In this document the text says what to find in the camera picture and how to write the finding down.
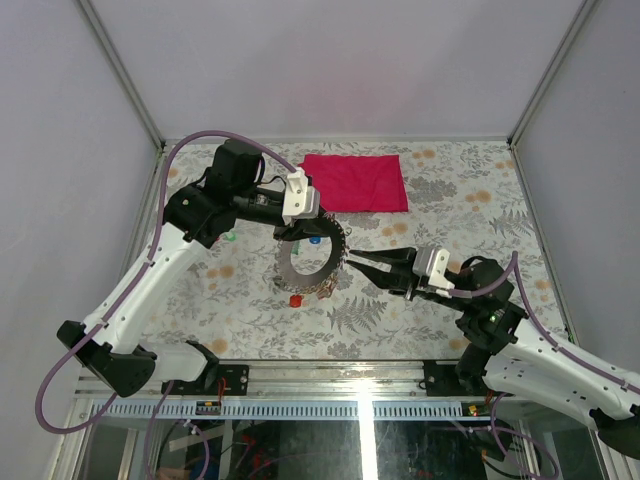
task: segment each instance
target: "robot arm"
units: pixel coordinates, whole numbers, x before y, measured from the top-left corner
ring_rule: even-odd
[[[155,255],[142,252],[113,292],[84,322],[66,321],[58,338],[69,349],[96,325],[102,329],[76,357],[121,397],[133,395],[149,380],[180,380],[207,389],[213,384],[217,358],[197,342],[140,344],[140,336],[158,303],[166,298],[176,280],[206,255],[217,238],[229,231],[236,219],[275,226],[277,240],[300,240],[326,236],[320,195],[302,169],[285,179],[284,191],[258,186],[264,173],[261,152],[242,142],[229,140],[216,150],[213,165],[203,177],[181,188],[168,201],[164,225]],[[132,279],[145,263],[146,273],[132,290]],[[124,301],[111,320],[103,317],[123,292]]]
[[[539,331],[527,320],[527,312],[509,302],[514,286],[508,281],[484,294],[465,294],[495,285],[503,276],[495,260],[473,257],[456,274],[446,269],[449,252],[441,248],[349,253],[391,265],[385,272],[347,261],[379,288],[462,312],[456,325],[471,344],[456,373],[470,393],[491,389],[530,399],[597,430],[604,443],[640,459],[640,395],[631,387],[640,385],[640,375],[562,339],[550,343],[545,338],[549,332]],[[598,375],[587,366],[610,375]]]

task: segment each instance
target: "patterned table surface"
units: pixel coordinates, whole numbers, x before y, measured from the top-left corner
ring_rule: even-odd
[[[408,213],[337,214],[352,249],[441,245],[457,270],[472,255],[506,265],[515,249],[532,305],[547,327],[564,335],[527,207],[503,142],[345,142],[269,145],[291,163],[307,153],[398,154],[409,197]],[[187,146],[170,171],[169,191],[198,178],[215,145]],[[267,161],[266,179],[276,169]],[[456,328],[459,313],[420,299],[406,302],[373,286],[345,266],[333,296],[306,295],[289,307],[290,293],[273,283],[277,243],[273,228],[238,221],[179,279],[158,306],[144,337],[149,341],[197,339],[222,358],[424,359],[457,358],[467,340]],[[297,268],[313,269],[326,241],[300,242]]]

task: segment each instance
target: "pink napkin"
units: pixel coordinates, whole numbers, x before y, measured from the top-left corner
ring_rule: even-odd
[[[328,212],[407,212],[398,155],[343,157],[309,154],[300,165]]]

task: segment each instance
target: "gray wall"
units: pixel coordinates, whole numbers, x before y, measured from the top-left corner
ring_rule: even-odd
[[[154,151],[70,0],[1,2],[0,65],[0,468],[32,480],[58,440],[33,414],[55,332],[115,285]],[[46,398],[58,425],[77,371]]]
[[[162,133],[513,128],[582,0],[94,0]]]
[[[640,2],[602,2],[519,152],[580,342],[640,371]]]

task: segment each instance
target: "red wire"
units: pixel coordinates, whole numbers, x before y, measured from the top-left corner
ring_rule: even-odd
[[[218,404],[220,405],[220,410],[222,410],[222,397],[224,397],[224,391],[227,389],[227,379],[222,377],[218,380]]]

